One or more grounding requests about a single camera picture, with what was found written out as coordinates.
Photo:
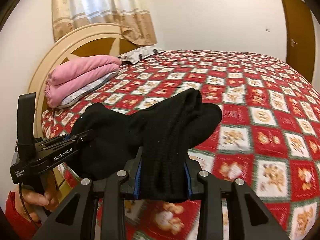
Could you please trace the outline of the red sleeve forearm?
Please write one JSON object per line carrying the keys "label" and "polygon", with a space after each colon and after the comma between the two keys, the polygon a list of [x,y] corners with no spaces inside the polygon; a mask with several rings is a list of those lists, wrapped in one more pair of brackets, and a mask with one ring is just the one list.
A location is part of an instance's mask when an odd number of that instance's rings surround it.
{"label": "red sleeve forearm", "polygon": [[11,191],[6,202],[5,216],[19,239],[30,240],[37,232],[35,225],[23,218],[15,209],[15,193]]}

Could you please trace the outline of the person's left hand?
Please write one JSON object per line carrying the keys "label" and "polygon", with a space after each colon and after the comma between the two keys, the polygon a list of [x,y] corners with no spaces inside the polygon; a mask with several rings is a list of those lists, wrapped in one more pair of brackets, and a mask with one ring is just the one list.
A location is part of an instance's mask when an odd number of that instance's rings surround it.
{"label": "person's left hand", "polygon": [[22,188],[22,197],[20,198],[19,187],[15,190],[15,209],[27,221],[39,222],[40,219],[34,210],[34,206],[44,207],[53,212],[59,204],[56,190],[56,180],[52,171],[41,177],[44,183],[44,194],[39,194],[33,190]]}

